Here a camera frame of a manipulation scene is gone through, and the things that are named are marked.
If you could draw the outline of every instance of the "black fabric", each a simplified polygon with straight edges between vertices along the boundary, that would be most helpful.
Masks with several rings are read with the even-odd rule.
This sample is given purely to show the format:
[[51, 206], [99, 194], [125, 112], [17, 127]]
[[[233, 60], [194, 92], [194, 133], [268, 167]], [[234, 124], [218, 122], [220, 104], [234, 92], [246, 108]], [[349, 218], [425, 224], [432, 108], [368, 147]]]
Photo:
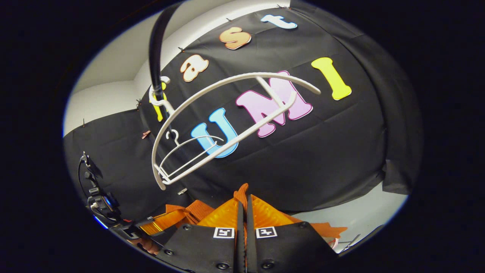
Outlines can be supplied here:
[[421, 165], [423, 131], [418, 101], [408, 77], [381, 46], [356, 27], [303, 1], [292, 0], [291, 8], [330, 33], [366, 70], [387, 128], [383, 190], [410, 194]]
[[[282, 29], [260, 19], [281, 15], [296, 29]], [[369, 192], [383, 179], [386, 154], [386, 125], [380, 97], [368, 71], [329, 31], [322, 29], [299, 12], [268, 9], [232, 18], [185, 48], [163, 70], [171, 83], [164, 91], [174, 108], [191, 95], [224, 78], [248, 72], [279, 72], [306, 80], [321, 91], [315, 95], [295, 85], [313, 111], [298, 120], [288, 120], [265, 138], [256, 133], [241, 141], [231, 155], [216, 158], [186, 176], [182, 181], [196, 199], [217, 207], [232, 197], [233, 191], [249, 183], [254, 194], [283, 211], [308, 211], [339, 205]], [[233, 51], [219, 41], [230, 27], [241, 27], [252, 36], [249, 44]], [[192, 82], [182, 79], [180, 66], [191, 55], [209, 60], [208, 68]], [[333, 65], [352, 88], [352, 94], [335, 101], [332, 89], [322, 73], [311, 66], [320, 57], [330, 57]], [[254, 124], [247, 111], [235, 104], [247, 90], [267, 95], [256, 80], [243, 80], [220, 87], [192, 103], [172, 122], [180, 133], [179, 142], [190, 139], [191, 130], [205, 122], [208, 132], [226, 139], [209, 115], [223, 107], [226, 118], [238, 134]], [[156, 112], [142, 98], [141, 110], [150, 130], [162, 126]], [[164, 137], [164, 156], [175, 147]], [[187, 144], [184, 153], [174, 153], [164, 167], [175, 170], [202, 152], [197, 141]]]
[[[83, 151], [101, 171], [103, 178], [98, 178], [99, 186], [118, 200], [123, 219], [139, 221], [163, 213], [165, 204], [187, 206], [192, 202], [187, 194], [177, 195], [183, 189], [182, 184], [166, 191], [158, 187], [150, 167], [153, 142], [141, 139], [146, 131], [140, 113], [130, 110], [88, 122], [64, 137], [67, 169], [84, 204], [86, 198], [77, 178]], [[82, 165], [81, 182], [87, 193], [90, 185], [83, 181], [85, 171]]]

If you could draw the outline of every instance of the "white floor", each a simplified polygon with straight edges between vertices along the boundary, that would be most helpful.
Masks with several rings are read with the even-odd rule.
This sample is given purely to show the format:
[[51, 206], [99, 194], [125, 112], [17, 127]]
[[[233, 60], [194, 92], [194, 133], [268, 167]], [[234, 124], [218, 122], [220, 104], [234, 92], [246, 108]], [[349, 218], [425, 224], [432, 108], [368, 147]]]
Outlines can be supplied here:
[[381, 182], [368, 194], [345, 204], [293, 216], [310, 223], [329, 222], [331, 226], [348, 227], [340, 234], [338, 246], [334, 249], [340, 253], [378, 226], [386, 224], [406, 199], [407, 195], [383, 192]]

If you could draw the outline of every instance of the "hanger hook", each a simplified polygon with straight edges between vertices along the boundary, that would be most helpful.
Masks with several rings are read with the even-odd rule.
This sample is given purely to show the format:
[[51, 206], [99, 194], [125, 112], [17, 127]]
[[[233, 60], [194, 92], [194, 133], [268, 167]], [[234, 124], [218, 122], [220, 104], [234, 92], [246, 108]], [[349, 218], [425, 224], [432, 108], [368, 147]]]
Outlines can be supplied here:
[[[175, 139], [174, 139], [175, 144], [177, 144], [177, 146], [180, 146], [180, 144], [178, 143], [178, 132], [177, 132], [177, 130], [172, 129], [172, 133], [175, 133]], [[169, 136], [169, 134], [170, 134], [170, 131], [167, 131], [167, 133], [165, 134], [165, 137], [166, 137], [167, 139], [169, 138], [169, 137], [168, 137], [168, 136]]]

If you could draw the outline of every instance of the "screw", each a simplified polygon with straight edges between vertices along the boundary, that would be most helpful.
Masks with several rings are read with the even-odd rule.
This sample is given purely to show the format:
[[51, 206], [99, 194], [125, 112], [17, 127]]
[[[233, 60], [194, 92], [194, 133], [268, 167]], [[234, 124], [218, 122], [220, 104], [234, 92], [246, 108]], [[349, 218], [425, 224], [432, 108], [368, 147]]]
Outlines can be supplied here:
[[220, 269], [220, 270], [226, 270], [226, 269], [229, 268], [229, 265], [225, 264], [225, 263], [219, 263], [219, 264], [217, 264], [217, 268]]
[[261, 267], [263, 269], [271, 269], [271, 268], [273, 268], [273, 266], [275, 266], [275, 264], [273, 262], [266, 262], [266, 263], [263, 263], [261, 265]]

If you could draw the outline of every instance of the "hand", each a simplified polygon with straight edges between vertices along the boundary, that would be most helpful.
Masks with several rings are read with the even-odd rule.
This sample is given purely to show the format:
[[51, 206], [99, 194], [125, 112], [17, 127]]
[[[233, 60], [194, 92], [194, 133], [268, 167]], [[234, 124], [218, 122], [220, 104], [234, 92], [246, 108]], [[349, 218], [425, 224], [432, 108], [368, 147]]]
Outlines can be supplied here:
[[158, 252], [160, 251], [160, 248], [158, 247], [158, 245], [154, 243], [152, 240], [147, 238], [139, 238], [139, 239], [127, 240], [127, 241], [132, 243], [133, 245], [141, 244], [142, 247], [150, 254], [157, 255]]

